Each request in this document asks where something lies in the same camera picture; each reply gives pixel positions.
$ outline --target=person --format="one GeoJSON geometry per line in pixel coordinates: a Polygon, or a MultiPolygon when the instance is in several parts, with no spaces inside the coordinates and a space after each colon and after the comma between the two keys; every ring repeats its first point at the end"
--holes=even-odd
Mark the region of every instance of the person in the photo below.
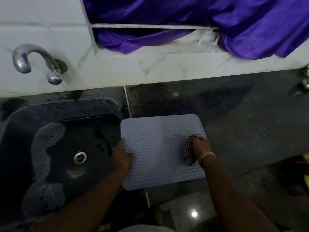
{"type": "MultiPolygon", "coordinates": [[[[205,138],[189,137],[197,161],[206,174],[218,218],[227,232],[278,232],[276,226],[232,185],[205,138]]],[[[35,227],[32,232],[95,232],[116,197],[130,170],[132,155],[126,153],[121,139],[112,151],[112,170],[93,188],[35,227]]],[[[123,232],[172,231],[162,226],[130,226],[123,232]]]]}

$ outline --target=tile backsplash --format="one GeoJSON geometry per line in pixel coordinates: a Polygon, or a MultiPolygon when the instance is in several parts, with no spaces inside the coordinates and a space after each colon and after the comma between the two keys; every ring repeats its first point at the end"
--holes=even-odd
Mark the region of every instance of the tile backsplash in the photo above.
{"type": "Polygon", "coordinates": [[[309,41],[285,59],[272,56],[255,61],[222,50],[178,51],[177,46],[171,51],[145,47],[145,51],[121,57],[105,54],[103,49],[95,54],[80,0],[1,0],[0,41],[0,97],[294,69],[309,64],[309,41]],[[69,70],[60,85],[48,83],[48,68],[38,54],[29,56],[31,73],[15,70],[12,51],[25,43],[37,44],[67,63],[69,70]]]}

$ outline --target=black sink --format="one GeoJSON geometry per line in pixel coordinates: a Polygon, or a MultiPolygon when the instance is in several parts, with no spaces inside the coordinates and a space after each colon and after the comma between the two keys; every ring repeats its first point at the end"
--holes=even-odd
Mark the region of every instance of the black sink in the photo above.
{"type": "Polygon", "coordinates": [[[0,144],[0,224],[57,211],[95,185],[109,171],[120,120],[110,99],[59,101],[11,114],[0,144]]]}

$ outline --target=silicone drying mat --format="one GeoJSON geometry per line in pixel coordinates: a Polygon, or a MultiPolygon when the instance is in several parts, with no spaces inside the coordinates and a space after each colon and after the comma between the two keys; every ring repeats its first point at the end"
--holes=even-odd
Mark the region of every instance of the silicone drying mat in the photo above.
{"type": "Polygon", "coordinates": [[[191,134],[206,137],[195,114],[124,119],[121,137],[133,160],[123,187],[131,191],[205,177],[197,163],[187,166],[183,161],[191,134]]]}

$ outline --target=bracelet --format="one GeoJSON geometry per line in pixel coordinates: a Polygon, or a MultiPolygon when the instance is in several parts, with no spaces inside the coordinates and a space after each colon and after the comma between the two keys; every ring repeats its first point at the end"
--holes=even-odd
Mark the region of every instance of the bracelet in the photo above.
{"type": "Polygon", "coordinates": [[[203,160],[204,160],[205,157],[208,156],[208,155],[212,155],[212,156],[214,156],[215,158],[217,158],[216,155],[215,155],[213,152],[211,152],[211,151],[203,152],[203,153],[201,154],[201,167],[202,167],[202,168],[203,168],[203,160]]]}

